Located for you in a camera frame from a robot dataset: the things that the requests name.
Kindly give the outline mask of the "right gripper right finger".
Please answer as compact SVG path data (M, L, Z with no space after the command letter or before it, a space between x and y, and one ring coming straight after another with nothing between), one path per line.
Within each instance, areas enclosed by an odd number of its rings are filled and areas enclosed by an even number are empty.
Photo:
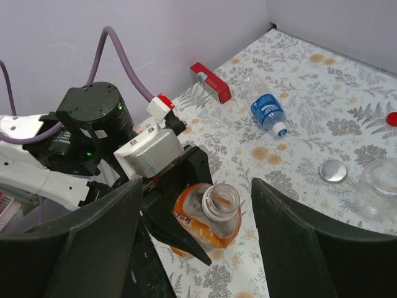
M335 220L254 178L270 297L396 297L396 237Z

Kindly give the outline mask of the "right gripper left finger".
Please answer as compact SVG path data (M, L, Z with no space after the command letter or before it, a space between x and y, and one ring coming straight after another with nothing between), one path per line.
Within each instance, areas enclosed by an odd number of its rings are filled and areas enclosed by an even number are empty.
M121 297L140 180L23 233L1 234L1 297Z

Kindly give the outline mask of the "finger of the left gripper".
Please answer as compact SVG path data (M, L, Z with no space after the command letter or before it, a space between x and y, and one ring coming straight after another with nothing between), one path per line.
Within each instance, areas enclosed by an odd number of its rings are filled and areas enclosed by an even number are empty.
M182 250L210 266L212 261L194 237L163 206L143 206L143 219L149 233L158 241Z
M198 146L184 146L182 173L186 175L189 186L198 183L213 184L208 155Z

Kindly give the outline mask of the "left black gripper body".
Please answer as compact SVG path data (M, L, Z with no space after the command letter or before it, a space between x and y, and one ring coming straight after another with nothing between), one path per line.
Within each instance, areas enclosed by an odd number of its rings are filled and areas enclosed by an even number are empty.
M161 197L167 201L167 207L172 209L176 199L182 191L189 187L187 177L182 173L183 154L177 158L170 160L166 156L160 158L161 162L166 165L157 174L141 174L134 169L132 177L127 176L125 170L119 172L119 177L112 185L91 181L87 183L89 192L86 197L86 203L90 204L116 190L129 180L142 179L143 195L147 196L153 189L157 190Z

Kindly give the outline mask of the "orange juice bottle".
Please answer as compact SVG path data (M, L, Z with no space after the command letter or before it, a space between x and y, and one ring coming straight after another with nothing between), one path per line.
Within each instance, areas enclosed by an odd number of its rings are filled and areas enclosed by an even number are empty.
M173 215L206 253L225 249L241 227L240 196L230 184L198 183L182 191Z

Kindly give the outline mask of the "silver jar lid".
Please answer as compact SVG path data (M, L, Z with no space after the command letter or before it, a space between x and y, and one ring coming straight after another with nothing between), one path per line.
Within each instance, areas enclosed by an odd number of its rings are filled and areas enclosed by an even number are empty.
M347 166L335 159L324 161L319 167L321 179L328 183L341 183L348 176Z

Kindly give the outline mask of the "clear jar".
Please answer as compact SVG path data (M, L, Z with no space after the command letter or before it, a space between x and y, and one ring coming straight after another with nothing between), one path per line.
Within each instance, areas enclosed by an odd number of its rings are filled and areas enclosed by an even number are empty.
M369 220L384 221L396 217L396 159L370 162L357 183L354 205Z

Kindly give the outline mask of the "red bottle cap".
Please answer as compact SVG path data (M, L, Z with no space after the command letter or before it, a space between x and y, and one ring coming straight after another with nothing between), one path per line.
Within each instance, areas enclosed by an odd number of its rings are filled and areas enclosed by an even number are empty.
M386 123L392 127L397 126L397 112L390 112L386 117Z

